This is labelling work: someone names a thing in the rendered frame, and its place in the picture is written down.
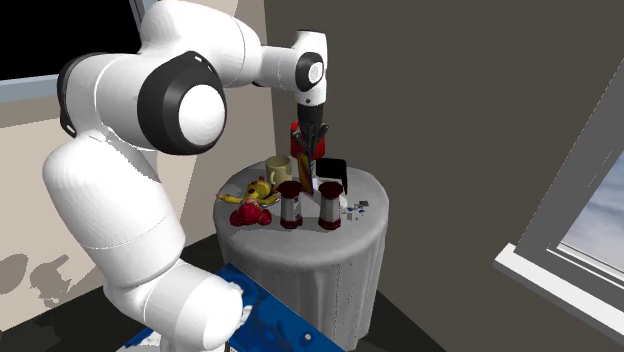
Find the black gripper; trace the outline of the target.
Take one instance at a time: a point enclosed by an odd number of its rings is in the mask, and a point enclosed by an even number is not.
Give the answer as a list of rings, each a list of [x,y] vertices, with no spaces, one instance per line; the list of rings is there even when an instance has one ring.
[[[291,155],[308,155],[307,137],[302,131],[310,129],[310,156],[323,157],[325,154],[326,133],[329,126],[323,122],[324,105],[297,105],[299,128],[291,132]]]

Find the red can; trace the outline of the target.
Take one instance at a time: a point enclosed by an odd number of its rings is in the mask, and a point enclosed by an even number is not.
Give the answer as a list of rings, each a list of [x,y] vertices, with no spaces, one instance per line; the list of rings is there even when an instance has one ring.
[[[290,125],[290,132],[294,133],[299,128],[299,122],[293,121]],[[325,156],[326,150],[326,138],[323,137],[322,140],[316,144],[314,152],[312,154],[311,159],[317,160]],[[304,154],[304,148],[299,144],[294,136],[290,137],[290,153],[293,157],[296,157],[298,154]]]

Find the blue and yellow box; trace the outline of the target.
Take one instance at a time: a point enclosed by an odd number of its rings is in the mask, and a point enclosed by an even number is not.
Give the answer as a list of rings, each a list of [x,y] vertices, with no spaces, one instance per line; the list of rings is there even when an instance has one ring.
[[[298,163],[299,183],[302,186],[302,191],[313,195],[313,161],[305,153],[299,153],[296,158]]]

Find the cream mug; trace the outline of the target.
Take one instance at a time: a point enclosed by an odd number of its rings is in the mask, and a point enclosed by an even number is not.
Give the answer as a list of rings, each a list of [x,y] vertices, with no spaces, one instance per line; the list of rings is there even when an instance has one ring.
[[[266,159],[265,169],[267,181],[273,188],[292,180],[292,163],[288,156],[276,155]]]

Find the red and white shaker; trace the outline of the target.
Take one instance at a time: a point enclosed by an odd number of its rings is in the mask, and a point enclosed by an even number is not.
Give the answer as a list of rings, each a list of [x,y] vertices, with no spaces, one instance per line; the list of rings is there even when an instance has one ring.
[[[301,226],[303,224],[300,199],[302,185],[298,181],[285,181],[279,185],[278,191],[281,198],[281,226],[286,229]]]
[[[324,182],[319,186],[321,194],[318,224],[326,230],[341,226],[340,195],[343,186],[335,181]]]

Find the small grey and blue pieces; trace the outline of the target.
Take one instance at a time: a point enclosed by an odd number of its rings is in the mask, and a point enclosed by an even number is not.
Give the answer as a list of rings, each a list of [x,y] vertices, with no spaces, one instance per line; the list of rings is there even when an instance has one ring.
[[[359,221],[366,216],[368,207],[369,202],[366,200],[361,200],[353,204],[342,204],[341,215],[343,215],[347,221]]]

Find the yellow and red toy figure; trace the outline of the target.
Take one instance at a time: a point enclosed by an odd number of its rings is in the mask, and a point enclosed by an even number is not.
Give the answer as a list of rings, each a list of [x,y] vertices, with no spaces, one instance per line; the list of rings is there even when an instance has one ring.
[[[279,194],[263,176],[259,176],[257,180],[248,184],[244,195],[241,197],[229,194],[217,194],[216,197],[225,203],[238,206],[229,218],[232,226],[241,227],[255,224],[266,226],[272,222],[272,215],[267,207],[278,201]]]

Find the round table with grey cloth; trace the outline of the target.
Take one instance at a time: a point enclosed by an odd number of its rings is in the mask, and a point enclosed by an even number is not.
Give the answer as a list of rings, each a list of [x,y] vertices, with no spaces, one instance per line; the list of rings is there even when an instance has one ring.
[[[370,327],[385,249],[389,199],[366,171],[347,170],[350,205],[361,212],[341,217],[338,229],[318,224],[320,196],[304,195],[300,227],[280,224],[280,206],[266,226],[230,224],[236,205],[213,207],[222,255],[345,351],[353,351]]]

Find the blue patterned robot stand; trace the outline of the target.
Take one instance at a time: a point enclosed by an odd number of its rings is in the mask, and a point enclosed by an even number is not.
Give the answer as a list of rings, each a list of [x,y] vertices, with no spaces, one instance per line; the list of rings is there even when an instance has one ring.
[[[160,352],[345,352],[230,264],[212,274],[180,260],[107,297],[160,335]]]

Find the window with white sill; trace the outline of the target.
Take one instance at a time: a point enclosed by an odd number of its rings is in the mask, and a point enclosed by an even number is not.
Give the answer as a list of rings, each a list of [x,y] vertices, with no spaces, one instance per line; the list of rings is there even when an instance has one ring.
[[[493,267],[624,346],[624,58]]]

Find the dark window with grey frame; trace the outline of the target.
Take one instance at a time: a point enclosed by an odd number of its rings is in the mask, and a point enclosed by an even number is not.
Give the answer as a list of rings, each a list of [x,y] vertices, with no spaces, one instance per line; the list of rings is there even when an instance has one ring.
[[[135,53],[158,0],[0,0],[0,103],[56,92],[61,68],[88,53]]]

